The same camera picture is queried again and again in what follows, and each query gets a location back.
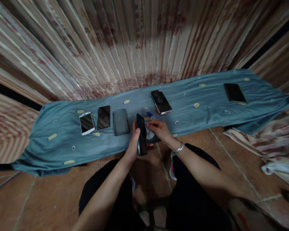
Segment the pink shoe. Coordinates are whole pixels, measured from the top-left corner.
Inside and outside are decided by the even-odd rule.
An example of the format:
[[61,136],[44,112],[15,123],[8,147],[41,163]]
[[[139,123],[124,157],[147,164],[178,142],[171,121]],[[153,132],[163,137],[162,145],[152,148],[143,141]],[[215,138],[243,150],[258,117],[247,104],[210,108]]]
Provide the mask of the pink shoe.
[[170,154],[170,156],[171,156],[171,167],[170,167],[170,169],[169,169],[169,175],[170,175],[170,177],[171,177],[172,179],[177,180],[177,178],[175,177],[175,175],[174,175],[174,173],[173,173],[173,163],[172,163],[172,158],[173,158],[173,156],[175,156],[175,155],[176,155],[176,153],[173,152],[173,151],[171,151],[171,154]]

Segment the hand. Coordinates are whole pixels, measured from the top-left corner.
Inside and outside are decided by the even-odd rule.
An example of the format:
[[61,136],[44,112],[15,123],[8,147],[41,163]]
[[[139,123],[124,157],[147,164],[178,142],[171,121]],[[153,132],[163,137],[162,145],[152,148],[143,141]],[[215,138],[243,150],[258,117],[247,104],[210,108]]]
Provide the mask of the hand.
[[[129,142],[128,149],[125,152],[124,158],[129,164],[132,164],[138,157],[138,138],[140,135],[140,128],[136,128],[136,121],[133,123],[133,136]],[[152,143],[147,143],[147,146],[153,146]]]
[[166,145],[169,145],[174,140],[174,137],[171,135],[165,122],[152,120],[149,121],[146,126],[148,129],[152,130]]

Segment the person's right hand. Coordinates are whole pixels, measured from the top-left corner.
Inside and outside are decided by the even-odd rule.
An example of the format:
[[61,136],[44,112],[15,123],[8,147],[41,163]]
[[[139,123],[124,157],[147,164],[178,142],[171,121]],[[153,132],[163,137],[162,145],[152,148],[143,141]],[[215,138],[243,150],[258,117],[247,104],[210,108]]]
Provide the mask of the person's right hand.
[[160,140],[165,144],[170,144],[174,137],[171,135],[167,125],[163,121],[152,120],[146,125],[148,129],[152,130]]

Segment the white smartphone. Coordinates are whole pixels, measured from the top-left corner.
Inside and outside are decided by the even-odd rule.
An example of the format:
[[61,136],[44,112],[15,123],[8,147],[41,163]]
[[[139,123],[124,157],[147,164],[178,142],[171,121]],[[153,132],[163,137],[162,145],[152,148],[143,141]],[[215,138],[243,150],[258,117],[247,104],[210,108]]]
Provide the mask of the white smartphone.
[[83,113],[79,120],[82,135],[88,135],[95,130],[91,112]]

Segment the person's left hand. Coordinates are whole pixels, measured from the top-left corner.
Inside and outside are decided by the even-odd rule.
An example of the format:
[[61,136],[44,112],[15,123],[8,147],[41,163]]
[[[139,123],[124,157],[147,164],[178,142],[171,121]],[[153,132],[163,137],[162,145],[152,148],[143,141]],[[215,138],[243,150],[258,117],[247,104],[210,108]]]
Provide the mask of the person's left hand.
[[[140,135],[140,128],[136,128],[136,121],[133,123],[133,136],[131,141],[129,142],[128,149],[124,157],[127,159],[129,163],[133,163],[138,157],[138,138]],[[147,143],[147,146],[153,146],[152,143]]]

